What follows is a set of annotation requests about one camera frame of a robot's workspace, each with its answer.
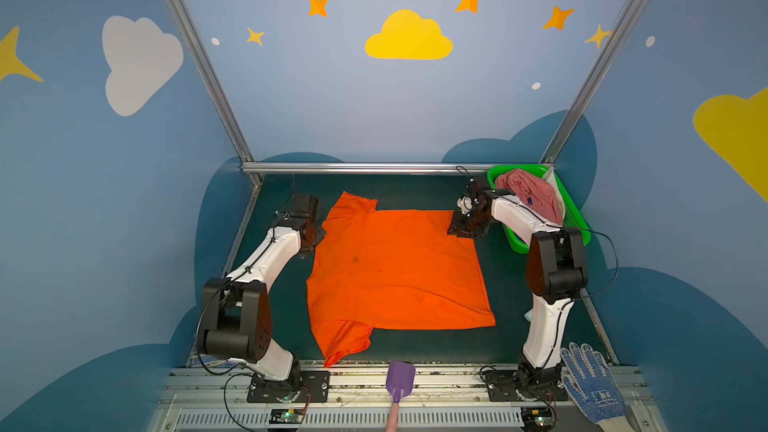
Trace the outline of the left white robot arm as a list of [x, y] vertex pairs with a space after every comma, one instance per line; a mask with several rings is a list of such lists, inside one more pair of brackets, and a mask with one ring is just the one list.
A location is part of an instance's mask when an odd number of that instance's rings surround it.
[[269, 293], [293, 257], [314, 251], [322, 241], [318, 210], [317, 197], [295, 197], [239, 267], [205, 283], [196, 327], [199, 360], [210, 356], [243, 366], [273, 388], [299, 388], [298, 359], [273, 338]]

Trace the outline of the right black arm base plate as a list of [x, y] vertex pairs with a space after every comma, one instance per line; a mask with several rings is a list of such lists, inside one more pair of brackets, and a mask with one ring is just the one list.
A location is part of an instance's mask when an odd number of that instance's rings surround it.
[[567, 392], [561, 380], [562, 366], [538, 369], [527, 363], [518, 368], [483, 366], [479, 378], [492, 402], [566, 401]]

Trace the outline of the orange t shirt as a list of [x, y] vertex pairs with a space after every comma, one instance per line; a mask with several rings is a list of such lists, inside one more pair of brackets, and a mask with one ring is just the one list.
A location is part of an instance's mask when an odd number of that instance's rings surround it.
[[449, 234], [451, 221], [449, 211], [381, 210], [375, 199], [341, 194], [307, 280], [325, 366], [368, 349], [376, 329], [495, 326], [475, 243]]

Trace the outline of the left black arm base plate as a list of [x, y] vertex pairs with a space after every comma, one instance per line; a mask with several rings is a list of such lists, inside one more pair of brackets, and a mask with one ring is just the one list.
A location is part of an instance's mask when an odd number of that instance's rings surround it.
[[249, 385], [248, 403], [326, 403], [330, 392], [330, 373], [321, 370], [301, 371], [286, 381], [253, 378]]

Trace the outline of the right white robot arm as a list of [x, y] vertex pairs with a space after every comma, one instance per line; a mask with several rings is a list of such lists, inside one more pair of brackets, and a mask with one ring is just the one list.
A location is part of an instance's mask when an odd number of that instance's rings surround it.
[[513, 195], [491, 191], [459, 198], [448, 233], [478, 238], [492, 221], [528, 245], [525, 278], [533, 307], [524, 363], [537, 373], [554, 369], [561, 362], [567, 317], [588, 284], [582, 231], [541, 217]]

